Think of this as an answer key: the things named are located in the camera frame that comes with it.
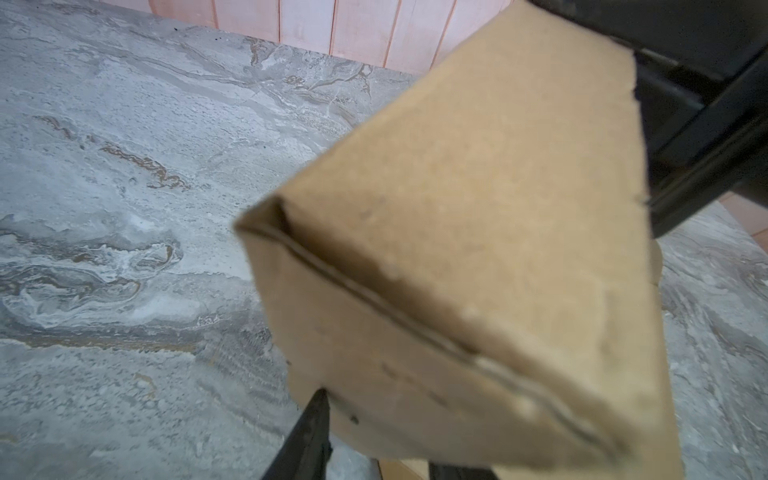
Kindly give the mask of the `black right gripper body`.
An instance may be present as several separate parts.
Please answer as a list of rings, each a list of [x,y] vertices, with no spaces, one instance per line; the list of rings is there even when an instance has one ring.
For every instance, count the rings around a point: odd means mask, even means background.
[[[728,191],[767,204],[764,1],[539,1],[630,48],[659,238]]]

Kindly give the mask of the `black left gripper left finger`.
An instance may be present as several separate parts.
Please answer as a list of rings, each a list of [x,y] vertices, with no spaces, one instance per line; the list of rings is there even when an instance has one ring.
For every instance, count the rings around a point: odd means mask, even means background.
[[[319,389],[312,395],[262,479],[325,480],[331,455],[328,394],[325,389]]]

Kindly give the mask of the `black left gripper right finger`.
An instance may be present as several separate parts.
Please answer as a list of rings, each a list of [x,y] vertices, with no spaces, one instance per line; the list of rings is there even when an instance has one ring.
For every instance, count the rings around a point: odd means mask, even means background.
[[[487,468],[454,465],[428,464],[430,480],[498,480],[496,474]]]

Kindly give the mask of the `brown cardboard box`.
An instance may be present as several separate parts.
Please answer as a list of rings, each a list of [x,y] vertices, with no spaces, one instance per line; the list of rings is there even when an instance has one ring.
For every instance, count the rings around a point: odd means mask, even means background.
[[[379,460],[682,478],[635,85],[516,1],[246,212],[293,398]]]

